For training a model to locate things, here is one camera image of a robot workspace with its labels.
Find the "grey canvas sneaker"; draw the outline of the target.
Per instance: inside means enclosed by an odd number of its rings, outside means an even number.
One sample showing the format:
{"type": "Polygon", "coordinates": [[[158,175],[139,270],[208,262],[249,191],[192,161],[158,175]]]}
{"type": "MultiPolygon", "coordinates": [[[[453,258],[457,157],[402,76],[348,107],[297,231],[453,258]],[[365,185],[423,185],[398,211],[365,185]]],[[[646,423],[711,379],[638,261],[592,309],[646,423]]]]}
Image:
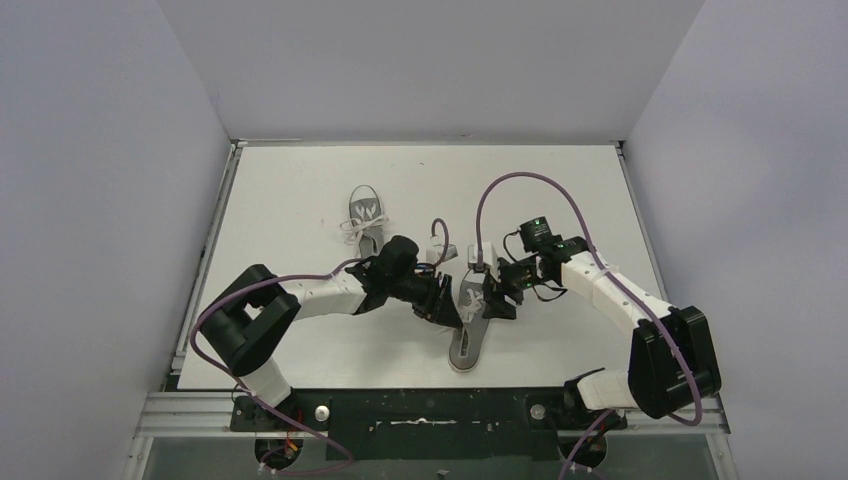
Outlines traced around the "grey canvas sneaker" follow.
{"type": "Polygon", "coordinates": [[[385,242],[385,226],[389,221],[376,190],[367,184],[356,186],[348,200],[348,219],[339,227],[345,243],[357,257],[376,256],[385,242]]]}
{"type": "Polygon", "coordinates": [[[483,317],[486,303],[482,281],[464,277],[460,282],[456,306],[462,327],[453,332],[448,360],[453,370],[467,373],[479,362],[490,322],[483,317]]]}

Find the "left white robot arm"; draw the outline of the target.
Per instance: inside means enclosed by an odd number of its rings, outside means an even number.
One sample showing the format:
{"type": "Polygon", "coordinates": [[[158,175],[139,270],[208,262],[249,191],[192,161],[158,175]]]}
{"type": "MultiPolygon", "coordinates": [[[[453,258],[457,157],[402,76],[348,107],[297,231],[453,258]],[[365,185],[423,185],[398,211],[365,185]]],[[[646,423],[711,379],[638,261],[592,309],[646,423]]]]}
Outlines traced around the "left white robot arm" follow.
{"type": "Polygon", "coordinates": [[[378,254],[345,261],[326,275],[276,277],[254,264],[200,314],[191,347],[197,350],[203,336],[215,352],[204,360],[258,399],[256,412],[267,424],[284,426],[295,416],[296,400],[272,355],[294,322],[360,315],[393,298],[431,324],[462,329],[451,276],[420,268],[418,253],[412,239],[396,235],[378,254]]]}

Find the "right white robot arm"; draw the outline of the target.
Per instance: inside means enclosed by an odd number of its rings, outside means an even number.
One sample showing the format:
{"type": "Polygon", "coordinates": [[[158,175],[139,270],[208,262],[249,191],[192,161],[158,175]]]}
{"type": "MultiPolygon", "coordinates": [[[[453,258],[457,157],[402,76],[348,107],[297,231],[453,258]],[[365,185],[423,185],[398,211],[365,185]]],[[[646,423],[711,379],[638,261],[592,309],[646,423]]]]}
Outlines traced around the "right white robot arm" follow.
{"type": "Polygon", "coordinates": [[[617,272],[586,239],[551,233],[544,217],[522,224],[526,257],[498,256],[489,242],[469,246],[469,267],[484,276],[487,319],[516,318],[524,291],[553,282],[604,314],[630,341],[628,366],[587,372],[566,383],[564,417],[585,427],[605,409],[638,409],[651,418],[672,415],[722,386],[706,316],[655,297],[617,272]]]}

